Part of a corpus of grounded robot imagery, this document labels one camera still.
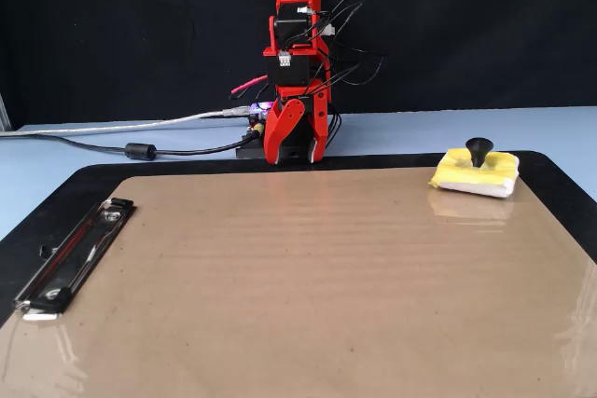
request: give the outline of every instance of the clipboard clip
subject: clipboard clip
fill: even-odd
[[[26,321],[58,319],[134,209],[131,200],[119,198],[94,205],[58,248],[46,251],[47,261],[12,301],[12,308]]]

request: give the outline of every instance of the light blue table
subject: light blue table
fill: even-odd
[[[597,107],[342,117],[344,123],[340,133],[326,151],[329,156],[445,152],[451,147],[464,146],[470,137],[481,136],[491,139],[496,150],[534,150],[545,154],[597,199],[594,174],[597,172],[597,158],[594,157]],[[67,126],[27,126],[25,129],[59,127]],[[244,119],[212,119],[176,129],[71,137],[90,144],[124,146],[137,142],[154,144],[159,149],[199,149],[236,142],[244,135],[245,128]],[[234,151],[183,159],[201,158],[234,158]],[[0,140],[0,185],[4,205],[0,209],[0,239],[75,171],[105,163],[135,162],[122,155],[85,151],[53,142]]]

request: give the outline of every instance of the red robot arm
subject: red robot arm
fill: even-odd
[[[305,129],[307,124],[309,161],[321,160],[326,150],[331,67],[322,30],[316,26],[320,9],[321,0],[277,0],[277,15],[270,17],[271,42],[263,51],[268,81],[275,87],[276,96],[264,135],[269,163],[278,163],[281,145],[293,133],[298,134],[298,127]],[[313,72],[320,75],[312,77]]]

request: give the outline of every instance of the gray cable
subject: gray cable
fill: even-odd
[[[184,123],[186,121],[199,120],[202,118],[214,117],[245,117],[249,114],[249,106],[234,107],[232,109],[223,109],[221,111],[204,112],[202,114],[195,114],[194,116],[173,118],[172,120],[154,121],[152,123],[142,123],[139,125],[119,125],[119,126],[102,126],[98,128],[72,128],[70,130],[11,130],[0,132],[0,137],[19,137],[23,135],[37,135],[37,134],[85,134],[88,132],[123,132],[127,130],[147,130],[159,126],[175,125],[177,123]]]

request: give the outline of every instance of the sponge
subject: sponge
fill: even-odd
[[[488,153],[480,168],[475,168],[468,149],[454,148],[439,162],[429,184],[435,188],[507,198],[514,191],[518,168],[516,156],[499,152]]]

